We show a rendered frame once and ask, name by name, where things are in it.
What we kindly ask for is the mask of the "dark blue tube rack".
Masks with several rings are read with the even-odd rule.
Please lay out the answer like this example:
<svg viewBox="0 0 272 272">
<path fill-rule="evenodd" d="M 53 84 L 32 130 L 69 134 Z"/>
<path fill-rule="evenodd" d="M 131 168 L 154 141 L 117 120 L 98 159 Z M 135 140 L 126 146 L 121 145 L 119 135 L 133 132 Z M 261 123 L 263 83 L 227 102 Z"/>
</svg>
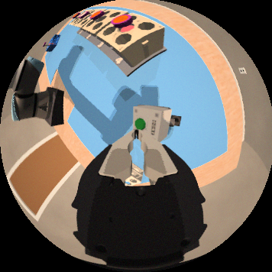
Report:
<svg viewBox="0 0 272 272">
<path fill-rule="evenodd" d="M 52 52 L 52 50 L 55 48 L 55 46 L 58 43 L 58 40 L 60 39 L 60 35 L 59 34 L 55 34 L 52 39 L 50 40 L 49 43 L 54 43 L 54 44 L 50 44 L 50 46 L 47 46 L 48 48 L 46 49 L 46 52 Z M 56 45 L 55 45 L 56 44 Z"/>
</svg>

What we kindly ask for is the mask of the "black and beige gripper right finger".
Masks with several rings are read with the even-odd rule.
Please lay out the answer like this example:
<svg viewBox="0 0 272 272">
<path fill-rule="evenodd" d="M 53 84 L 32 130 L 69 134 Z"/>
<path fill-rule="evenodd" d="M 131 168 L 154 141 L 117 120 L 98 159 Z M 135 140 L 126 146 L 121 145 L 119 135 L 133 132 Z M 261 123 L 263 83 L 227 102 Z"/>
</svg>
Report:
<svg viewBox="0 0 272 272">
<path fill-rule="evenodd" d="M 196 177 L 187 163 L 168 146 L 144 133 L 136 130 L 137 139 L 144 152 L 144 175 L 149 178 L 150 185 L 155 185 L 159 177 L 166 183 L 178 184 L 191 190 L 202 203 L 204 196 L 199 190 Z"/>
</svg>

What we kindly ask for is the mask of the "beige control box with green button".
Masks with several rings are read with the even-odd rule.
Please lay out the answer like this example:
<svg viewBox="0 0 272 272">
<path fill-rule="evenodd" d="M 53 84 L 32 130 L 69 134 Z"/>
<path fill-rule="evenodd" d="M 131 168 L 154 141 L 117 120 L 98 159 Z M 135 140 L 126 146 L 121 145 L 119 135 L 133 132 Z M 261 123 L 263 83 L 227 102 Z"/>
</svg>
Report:
<svg viewBox="0 0 272 272">
<path fill-rule="evenodd" d="M 172 109 L 163 106 L 133 106 L 133 129 L 141 129 L 161 142 L 167 137 L 169 126 L 180 126 L 182 116 L 171 115 Z"/>
</svg>

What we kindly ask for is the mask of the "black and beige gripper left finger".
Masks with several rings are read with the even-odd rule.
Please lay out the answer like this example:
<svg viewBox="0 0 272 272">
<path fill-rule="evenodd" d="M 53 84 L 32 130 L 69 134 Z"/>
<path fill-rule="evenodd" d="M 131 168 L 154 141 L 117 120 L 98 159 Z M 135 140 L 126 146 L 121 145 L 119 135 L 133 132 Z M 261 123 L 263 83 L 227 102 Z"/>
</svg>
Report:
<svg viewBox="0 0 272 272">
<path fill-rule="evenodd" d="M 125 184 L 132 175 L 133 140 L 136 130 L 128 132 L 115 143 L 108 145 L 84 170 L 78 185 L 75 199 L 71 206 L 78 209 L 83 198 L 95 189 L 114 185 L 114 179 L 121 179 Z"/>
</svg>

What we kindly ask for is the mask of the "blue bench mat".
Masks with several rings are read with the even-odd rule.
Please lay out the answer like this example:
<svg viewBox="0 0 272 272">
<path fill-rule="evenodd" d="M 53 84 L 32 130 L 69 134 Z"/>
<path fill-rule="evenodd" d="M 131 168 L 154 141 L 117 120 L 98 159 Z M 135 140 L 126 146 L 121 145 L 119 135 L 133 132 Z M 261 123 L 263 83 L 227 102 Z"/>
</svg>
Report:
<svg viewBox="0 0 272 272">
<path fill-rule="evenodd" d="M 96 157 L 108 145 L 133 130 L 133 106 L 169 107 L 182 116 L 180 126 L 169 127 L 160 143 L 168 146 L 195 169 L 228 151 L 225 110 L 215 80 L 201 56 L 179 33 L 145 13 L 112 6 L 145 16 L 165 27 L 166 51 L 127 77 L 97 46 L 67 25 L 45 63 L 50 84 L 58 70 L 74 103 L 68 123 Z M 69 29 L 68 29 L 69 28 Z"/>
</svg>

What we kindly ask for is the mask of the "clear graduated tube with yellow liquid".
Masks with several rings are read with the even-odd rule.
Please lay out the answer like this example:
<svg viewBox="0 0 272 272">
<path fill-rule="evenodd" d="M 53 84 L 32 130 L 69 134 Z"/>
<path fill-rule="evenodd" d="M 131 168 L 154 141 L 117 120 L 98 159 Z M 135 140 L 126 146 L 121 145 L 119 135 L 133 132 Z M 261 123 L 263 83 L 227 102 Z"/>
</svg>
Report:
<svg viewBox="0 0 272 272">
<path fill-rule="evenodd" d="M 78 19 L 78 17 L 81 15 L 81 13 L 75 14 L 72 18 Z"/>
</svg>

